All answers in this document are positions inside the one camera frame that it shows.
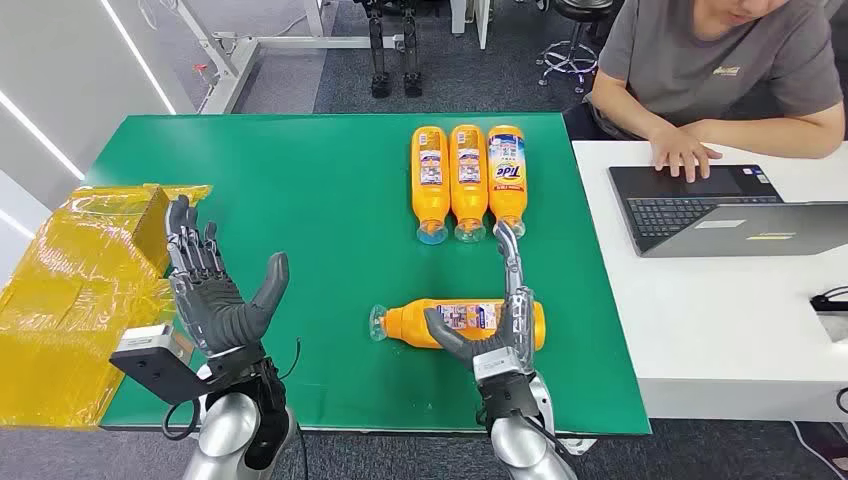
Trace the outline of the person's right hand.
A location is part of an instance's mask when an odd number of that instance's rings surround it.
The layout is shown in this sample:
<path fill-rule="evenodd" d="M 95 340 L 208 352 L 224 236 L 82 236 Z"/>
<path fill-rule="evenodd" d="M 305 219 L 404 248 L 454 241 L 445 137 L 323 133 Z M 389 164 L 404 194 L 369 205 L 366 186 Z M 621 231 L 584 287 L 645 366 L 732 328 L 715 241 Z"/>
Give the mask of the person's right hand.
<path fill-rule="evenodd" d="M 682 177 L 687 183 L 708 178 L 710 161 L 722 154 L 705 146 L 693 135 L 676 127 L 662 127 L 649 135 L 653 168 L 667 169 L 672 177 Z"/>

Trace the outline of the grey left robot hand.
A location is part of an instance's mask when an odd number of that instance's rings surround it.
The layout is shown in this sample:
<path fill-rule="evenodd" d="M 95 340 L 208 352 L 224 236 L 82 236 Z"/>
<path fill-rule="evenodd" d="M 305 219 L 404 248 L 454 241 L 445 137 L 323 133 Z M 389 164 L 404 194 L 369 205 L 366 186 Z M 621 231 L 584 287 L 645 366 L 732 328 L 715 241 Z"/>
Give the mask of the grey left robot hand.
<path fill-rule="evenodd" d="M 208 357 L 257 344 L 266 334 L 289 283 L 284 252 L 272 254 L 262 285 L 245 300 L 229 275 L 216 238 L 217 225 L 197 226 L 197 209 L 178 195 L 165 216 L 168 277 L 184 329 Z"/>

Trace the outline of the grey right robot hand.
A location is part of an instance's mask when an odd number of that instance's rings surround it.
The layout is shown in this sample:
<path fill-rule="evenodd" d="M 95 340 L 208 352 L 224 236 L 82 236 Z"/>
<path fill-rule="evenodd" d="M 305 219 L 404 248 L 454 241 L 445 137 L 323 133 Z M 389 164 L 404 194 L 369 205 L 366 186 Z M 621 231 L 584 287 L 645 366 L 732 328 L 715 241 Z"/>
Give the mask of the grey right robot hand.
<path fill-rule="evenodd" d="M 478 381 L 502 373 L 534 372 L 534 294 L 524 283 L 522 259 L 512 228 L 499 220 L 494 236 L 505 271 L 504 301 L 495 332 L 485 339 L 469 340 L 450 328 L 440 312 L 424 310 L 429 334 Z"/>

